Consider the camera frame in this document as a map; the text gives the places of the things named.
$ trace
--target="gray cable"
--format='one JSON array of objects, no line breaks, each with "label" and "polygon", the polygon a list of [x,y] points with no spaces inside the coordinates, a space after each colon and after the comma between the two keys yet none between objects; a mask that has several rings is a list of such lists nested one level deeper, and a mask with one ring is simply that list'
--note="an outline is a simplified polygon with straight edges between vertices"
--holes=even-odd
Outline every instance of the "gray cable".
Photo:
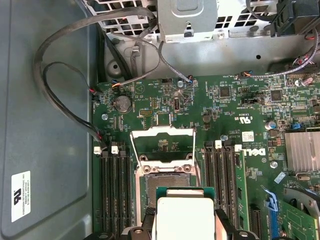
[{"label": "gray cable", "polygon": [[164,45],[164,41],[162,41],[159,45],[159,58],[161,59],[161,61],[172,71],[174,72],[176,75],[178,75],[180,78],[182,78],[183,80],[185,80],[188,83],[191,83],[191,80],[189,78],[187,78],[185,75],[183,75],[180,71],[176,70],[173,66],[171,66],[164,58],[164,56],[162,55],[162,47]]},{"label": "gray cable", "polygon": [[246,9],[248,9],[248,11],[252,14],[252,16],[254,16],[256,19],[261,20],[261,21],[265,21],[265,22],[272,22],[273,19],[275,19],[276,15],[271,15],[271,16],[259,16],[258,14],[256,14],[252,8],[251,8],[251,2],[252,0],[246,0],[245,1],[245,5],[246,5]]},{"label": "gray cable", "polygon": [[317,51],[318,51],[318,44],[319,44],[318,31],[315,28],[312,31],[313,31],[314,36],[315,36],[313,52],[312,52],[311,56],[308,58],[308,60],[306,60],[300,66],[297,66],[297,67],[295,67],[293,69],[290,69],[290,70],[287,70],[287,71],[283,71],[283,72],[278,72],[278,73],[273,73],[273,74],[265,74],[265,75],[251,75],[250,77],[252,77],[252,78],[277,77],[277,76],[281,76],[281,75],[292,74],[292,73],[294,73],[296,71],[299,71],[300,69],[303,69],[305,66],[307,66],[312,61],[312,59],[315,57],[315,55],[317,54]]},{"label": "gray cable", "polygon": [[100,143],[102,142],[102,140],[99,134],[92,133],[92,129],[88,128],[86,124],[82,124],[80,121],[78,121],[78,119],[75,117],[74,114],[71,114],[69,111],[66,111],[66,109],[64,109],[60,104],[57,105],[57,102],[52,98],[52,95],[48,92],[48,86],[46,85],[43,74],[42,74],[43,56],[46,50],[48,49],[48,47],[55,40],[69,33],[72,33],[86,26],[96,24],[100,21],[124,18],[132,15],[145,16],[150,19],[156,18],[155,15],[150,10],[144,7],[127,7],[127,8],[117,9],[117,10],[113,10],[103,14],[91,16],[91,17],[76,21],[74,23],[71,23],[61,28],[51,36],[49,36],[46,40],[44,40],[44,42],[41,44],[41,46],[38,48],[38,50],[35,52],[35,55],[34,55],[33,66],[32,66],[33,78],[39,90],[44,95],[44,97],[49,101],[49,103],[51,103],[54,107],[58,108],[60,112],[66,115],[69,119],[73,120],[76,124],[86,129],[88,133],[91,134],[94,137],[94,139]]},{"label": "gray cable", "polygon": [[[118,36],[118,37],[121,37],[121,38],[127,38],[127,39],[131,39],[131,40],[134,40],[136,42],[139,42],[139,43],[145,43],[151,47],[153,47],[157,52],[159,52],[159,49],[151,44],[150,42],[148,41],[145,41],[143,39],[140,39],[139,37],[134,37],[134,36],[128,36],[128,35],[124,35],[122,33],[116,33],[116,32],[112,32],[113,35],[115,36]],[[150,71],[147,71],[145,74],[142,74],[141,76],[138,76],[138,77],[135,77],[135,78],[132,78],[130,80],[127,80],[127,81],[123,81],[123,82],[119,82],[120,84],[119,85],[125,85],[125,84],[130,84],[130,83],[133,83],[135,81],[138,81],[138,80],[141,80],[141,79],[144,79],[145,77],[149,76],[150,74],[154,73],[160,66],[160,58],[159,58],[159,61],[158,61],[158,64],[155,68],[151,69]]]}]

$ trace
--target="metal bracket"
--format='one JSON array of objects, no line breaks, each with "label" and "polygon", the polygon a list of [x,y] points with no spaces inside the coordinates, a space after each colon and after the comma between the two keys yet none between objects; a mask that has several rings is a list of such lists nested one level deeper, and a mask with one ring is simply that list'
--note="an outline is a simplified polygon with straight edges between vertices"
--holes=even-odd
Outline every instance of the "metal bracket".
[{"label": "metal bracket", "polygon": [[193,143],[192,143],[192,158],[190,159],[184,159],[184,160],[175,160],[174,163],[162,163],[165,164],[166,168],[174,168],[175,166],[183,166],[183,165],[191,165],[192,167],[195,166],[195,149],[196,149],[196,131],[194,128],[175,128],[173,126],[155,126],[151,127],[146,131],[138,130],[138,131],[132,131],[130,133],[130,139],[133,146],[134,154],[136,157],[136,160],[138,162],[138,165],[140,168],[143,167],[143,165],[150,165],[149,162],[146,164],[146,161],[142,158],[138,157],[138,152],[135,146],[134,139],[139,137],[155,137],[160,133],[167,133],[170,136],[190,136],[193,137]]}]

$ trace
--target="blue connector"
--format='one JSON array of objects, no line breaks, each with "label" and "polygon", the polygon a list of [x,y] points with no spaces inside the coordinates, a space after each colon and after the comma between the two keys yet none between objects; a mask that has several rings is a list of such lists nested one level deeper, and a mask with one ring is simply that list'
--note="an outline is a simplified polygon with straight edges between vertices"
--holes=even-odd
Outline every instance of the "blue connector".
[{"label": "blue connector", "polygon": [[300,123],[293,123],[291,125],[291,129],[292,130],[296,130],[296,129],[300,129],[301,128],[301,124]]},{"label": "blue connector", "polygon": [[279,237],[278,214],[276,211],[269,210],[271,239]]}]

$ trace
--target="heatsink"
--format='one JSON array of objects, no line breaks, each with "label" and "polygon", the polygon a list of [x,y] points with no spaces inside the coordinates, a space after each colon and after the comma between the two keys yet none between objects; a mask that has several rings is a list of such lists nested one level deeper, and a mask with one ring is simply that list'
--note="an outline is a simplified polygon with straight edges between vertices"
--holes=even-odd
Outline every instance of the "heatsink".
[{"label": "heatsink", "polygon": [[285,133],[284,138],[289,170],[320,171],[320,132]]}]

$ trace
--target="pcie slot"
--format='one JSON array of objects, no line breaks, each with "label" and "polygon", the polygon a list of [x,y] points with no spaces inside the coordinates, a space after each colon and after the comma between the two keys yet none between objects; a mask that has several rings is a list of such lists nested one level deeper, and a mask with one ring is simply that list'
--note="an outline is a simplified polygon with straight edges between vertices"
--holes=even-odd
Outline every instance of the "pcie slot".
[{"label": "pcie slot", "polygon": [[279,237],[278,214],[276,211],[272,211],[269,209],[269,216],[270,216],[271,239],[274,239]]},{"label": "pcie slot", "polygon": [[251,231],[262,239],[261,210],[255,205],[250,207],[250,223]]}]

